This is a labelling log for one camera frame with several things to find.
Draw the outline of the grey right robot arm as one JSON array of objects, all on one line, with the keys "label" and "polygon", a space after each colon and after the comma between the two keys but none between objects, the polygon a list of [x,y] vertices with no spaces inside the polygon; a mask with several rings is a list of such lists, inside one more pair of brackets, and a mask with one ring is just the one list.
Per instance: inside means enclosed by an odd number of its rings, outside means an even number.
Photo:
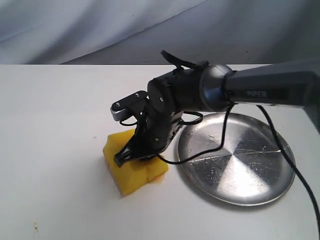
[{"label": "grey right robot arm", "polygon": [[162,153],[188,112],[224,112],[233,104],[290,106],[304,109],[320,126],[320,62],[291,61],[245,70],[207,62],[178,66],[112,104],[114,120],[137,119],[133,137],[114,156],[121,167]]}]

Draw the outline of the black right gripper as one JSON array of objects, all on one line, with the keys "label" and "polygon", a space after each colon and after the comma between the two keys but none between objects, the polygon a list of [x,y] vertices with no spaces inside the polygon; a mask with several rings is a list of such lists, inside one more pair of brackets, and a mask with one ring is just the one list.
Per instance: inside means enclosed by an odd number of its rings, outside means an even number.
[{"label": "black right gripper", "polygon": [[160,113],[154,109],[145,110],[136,130],[114,134],[120,150],[114,155],[118,167],[133,160],[150,159],[164,152],[180,128],[182,111]]}]

